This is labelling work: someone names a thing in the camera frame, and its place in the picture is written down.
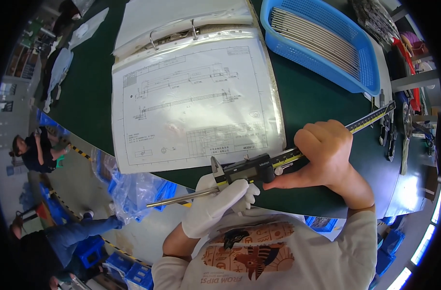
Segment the hair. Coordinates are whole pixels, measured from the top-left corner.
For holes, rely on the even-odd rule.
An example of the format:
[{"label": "hair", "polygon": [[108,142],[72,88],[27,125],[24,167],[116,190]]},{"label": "hair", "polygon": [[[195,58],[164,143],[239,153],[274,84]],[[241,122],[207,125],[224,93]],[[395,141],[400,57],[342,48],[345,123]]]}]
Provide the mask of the hair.
[{"label": "hair", "polygon": [[14,157],[14,156],[20,157],[19,147],[17,146],[17,139],[19,137],[20,137],[19,135],[16,135],[16,137],[14,137],[14,140],[13,140],[13,150],[11,152],[9,152],[9,156],[11,156],[11,157]]}]

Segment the jeans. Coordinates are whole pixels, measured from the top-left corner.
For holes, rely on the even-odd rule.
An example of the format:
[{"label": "jeans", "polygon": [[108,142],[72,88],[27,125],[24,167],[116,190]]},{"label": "jeans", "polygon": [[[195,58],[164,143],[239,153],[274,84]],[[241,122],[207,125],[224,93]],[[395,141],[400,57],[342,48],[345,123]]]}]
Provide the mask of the jeans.
[{"label": "jeans", "polygon": [[121,229],[123,225],[124,223],[115,215],[107,219],[93,220],[91,215],[86,213],[80,222],[50,227],[45,230],[45,234],[50,246],[66,267],[72,259],[78,242],[91,236],[101,235],[111,229]]}]

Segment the metal rods in basket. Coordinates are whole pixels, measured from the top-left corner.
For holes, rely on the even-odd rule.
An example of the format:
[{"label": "metal rods in basket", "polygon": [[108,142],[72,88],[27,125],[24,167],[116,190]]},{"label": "metal rods in basket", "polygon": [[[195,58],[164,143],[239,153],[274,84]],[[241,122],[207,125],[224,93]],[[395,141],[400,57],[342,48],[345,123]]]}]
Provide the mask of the metal rods in basket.
[{"label": "metal rods in basket", "polygon": [[327,29],[274,7],[271,26],[281,36],[321,55],[359,80],[359,54],[354,46]]}]

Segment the white sneaker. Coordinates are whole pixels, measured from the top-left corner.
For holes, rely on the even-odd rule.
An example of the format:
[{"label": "white sneaker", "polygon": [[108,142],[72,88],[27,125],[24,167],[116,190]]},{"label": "white sneaker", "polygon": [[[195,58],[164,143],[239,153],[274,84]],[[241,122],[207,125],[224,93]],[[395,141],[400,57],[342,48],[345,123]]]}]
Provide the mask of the white sneaker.
[{"label": "white sneaker", "polygon": [[91,218],[93,218],[93,216],[95,215],[95,213],[92,210],[90,210],[90,211],[81,212],[80,216],[84,218],[84,214],[86,213],[89,213],[91,215]]},{"label": "white sneaker", "polygon": [[113,201],[109,202],[109,208],[111,209],[111,215],[116,215],[116,205]]}]

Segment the gloved hand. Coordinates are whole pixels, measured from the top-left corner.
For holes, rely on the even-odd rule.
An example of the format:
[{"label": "gloved hand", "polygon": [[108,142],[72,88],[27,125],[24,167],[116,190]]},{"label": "gloved hand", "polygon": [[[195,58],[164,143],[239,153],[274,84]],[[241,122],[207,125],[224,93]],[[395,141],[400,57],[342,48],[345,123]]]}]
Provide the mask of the gloved hand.
[{"label": "gloved hand", "polygon": [[[208,174],[200,178],[196,191],[210,189],[216,185],[214,176]],[[254,184],[248,184],[246,180],[241,179],[234,181],[217,196],[210,194],[194,199],[182,220],[183,232],[191,239],[204,237],[230,207],[235,207],[239,211],[249,209],[255,201],[254,195],[259,193],[259,189]]]}]

